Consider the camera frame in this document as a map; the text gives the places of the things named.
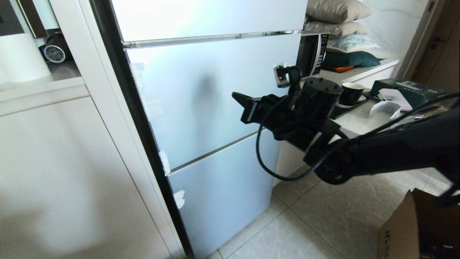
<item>pillow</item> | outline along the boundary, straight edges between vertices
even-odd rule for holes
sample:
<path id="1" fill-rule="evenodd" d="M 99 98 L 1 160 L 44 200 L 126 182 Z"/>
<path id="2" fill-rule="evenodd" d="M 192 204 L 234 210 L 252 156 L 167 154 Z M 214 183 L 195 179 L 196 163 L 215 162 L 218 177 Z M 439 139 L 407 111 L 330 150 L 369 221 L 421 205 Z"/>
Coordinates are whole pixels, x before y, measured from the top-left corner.
<path id="1" fill-rule="evenodd" d="M 350 34 L 338 39 L 328 40 L 326 50 L 350 53 L 379 47 L 377 43 L 364 35 Z"/>
<path id="2" fill-rule="evenodd" d="M 332 67 L 360 66 L 370 67 L 380 65 L 380 61 L 371 53 L 358 51 L 352 53 L 337 53 L 326 51 L 323 65 Z"/>
<path id="3" fill-rule="evenodd" d="M 330 33 L 329 39 L 337 39 L 350 34 L 364 35 L 368 33 L 366 27 L 357 22 L 330 24 L 322 21 L 313 21 L 305 23 L 304 29 L 327 31 Z"/>
<path id="4" fill-rule="evenodd" d="M 307 14 L 324 22 L 341 24 L 365 18 L 372 11 L 358 0 L 308 0 Z"/>

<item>cabinet door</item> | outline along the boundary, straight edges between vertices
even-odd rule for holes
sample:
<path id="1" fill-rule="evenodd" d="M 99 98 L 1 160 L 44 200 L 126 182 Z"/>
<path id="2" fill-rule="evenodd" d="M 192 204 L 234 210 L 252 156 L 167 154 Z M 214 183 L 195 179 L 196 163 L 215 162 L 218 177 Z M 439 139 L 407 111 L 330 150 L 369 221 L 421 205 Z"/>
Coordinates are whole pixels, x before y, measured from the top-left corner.
<path id="1" fill-rule="evenodd" d="M 90 97 L 0 117 L 0 258 L 170 258 Z"/>
<path id="2" fill-rule="evenodd" d="M 177 203 L 183 194 L 179 212 L 196 259 L 210 255 L 268 208 L 273 177 L 259 165 L 255 141 L 252 135 L 168 176 Z M 260 151 L 275 170 L 279 142 L 268 130 L 262 132 Z"/>
<path id="3" fill-rule="evenodd" d="M 307 0 L 112 0 L 124 41 L 302 29 Z"/>
<path id="4" fill-rule="evenodd" d="M 273 67 L 295 64 L 300 35 L 127 50 L 158 148 L 171 168 L 257 130 L 231 97 L 283 96 Z"/>

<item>green box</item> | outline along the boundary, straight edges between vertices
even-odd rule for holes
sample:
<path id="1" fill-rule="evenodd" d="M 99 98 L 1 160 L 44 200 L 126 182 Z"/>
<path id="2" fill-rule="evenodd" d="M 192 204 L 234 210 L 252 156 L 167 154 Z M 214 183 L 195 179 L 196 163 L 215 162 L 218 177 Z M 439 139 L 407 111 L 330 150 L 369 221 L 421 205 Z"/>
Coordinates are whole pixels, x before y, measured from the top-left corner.
<path id="1" fill-rule="evenodd" d="M 447 93 L 444 90 L 404 78 L 390 78 L 375 81 L 370 92 L 371 96 L 377 96 L 382 88 L 399 90 L 412 108 L 416 108 Z"/>

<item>white refrigerator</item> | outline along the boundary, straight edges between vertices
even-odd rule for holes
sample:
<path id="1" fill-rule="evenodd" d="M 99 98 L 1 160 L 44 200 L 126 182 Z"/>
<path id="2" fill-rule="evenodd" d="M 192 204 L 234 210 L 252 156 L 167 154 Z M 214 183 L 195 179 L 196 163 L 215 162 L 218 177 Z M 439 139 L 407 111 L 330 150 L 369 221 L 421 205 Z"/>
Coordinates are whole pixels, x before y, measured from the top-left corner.
<path id="1" fill-rule="evenodd" d="M 256 158 L 258 125 L 240 121 L 242 107 L 231 93 L 287 93 L 277 88 L 273 67 L 295 64 L 307 0 L 111 4 L 126 77 L 135 83 L 154 140 L 144 147 L 161 159 L 155 175 L 167 180 L 163 195 L 175 198 L 172 214 L 177 209 L 183 243 L 205 258 L 269 206 L 273 178 Z M 278 151 L 263 131 L 262 158 L 273 170 Z"/>

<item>black mug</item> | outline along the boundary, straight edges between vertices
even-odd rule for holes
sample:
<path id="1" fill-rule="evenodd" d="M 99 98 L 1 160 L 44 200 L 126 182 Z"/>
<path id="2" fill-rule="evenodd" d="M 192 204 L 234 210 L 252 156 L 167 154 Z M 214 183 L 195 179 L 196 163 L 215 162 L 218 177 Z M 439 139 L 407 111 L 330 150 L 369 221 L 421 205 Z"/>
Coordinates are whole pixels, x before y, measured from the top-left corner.
<path id="1" fill-rule="evenodd" d="M 340 108 L 352 108 L 358 102 L 359 97 L 361 97 L 364 86 L 357 83 L 343 83 L 342 89 L 343 92 L 336 106 Z"/>

